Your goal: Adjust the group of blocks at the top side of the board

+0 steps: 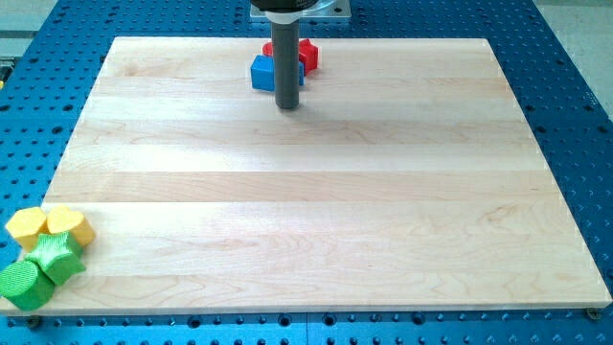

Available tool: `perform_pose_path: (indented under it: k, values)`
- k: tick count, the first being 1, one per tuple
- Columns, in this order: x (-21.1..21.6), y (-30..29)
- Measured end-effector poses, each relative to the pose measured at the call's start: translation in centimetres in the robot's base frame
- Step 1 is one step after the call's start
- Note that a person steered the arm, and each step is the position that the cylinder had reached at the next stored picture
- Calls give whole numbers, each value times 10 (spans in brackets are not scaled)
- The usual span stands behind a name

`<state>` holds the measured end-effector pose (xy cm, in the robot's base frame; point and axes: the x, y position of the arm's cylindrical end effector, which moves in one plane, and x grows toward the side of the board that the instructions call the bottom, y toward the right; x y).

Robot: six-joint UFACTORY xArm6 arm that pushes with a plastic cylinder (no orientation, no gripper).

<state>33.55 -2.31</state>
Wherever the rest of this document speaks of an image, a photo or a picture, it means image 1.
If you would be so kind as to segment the black robot arm flange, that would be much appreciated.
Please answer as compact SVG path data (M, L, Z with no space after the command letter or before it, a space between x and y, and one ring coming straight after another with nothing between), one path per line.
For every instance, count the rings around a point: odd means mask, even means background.
M262 12L301 12L313 7L318 0L250 0Z

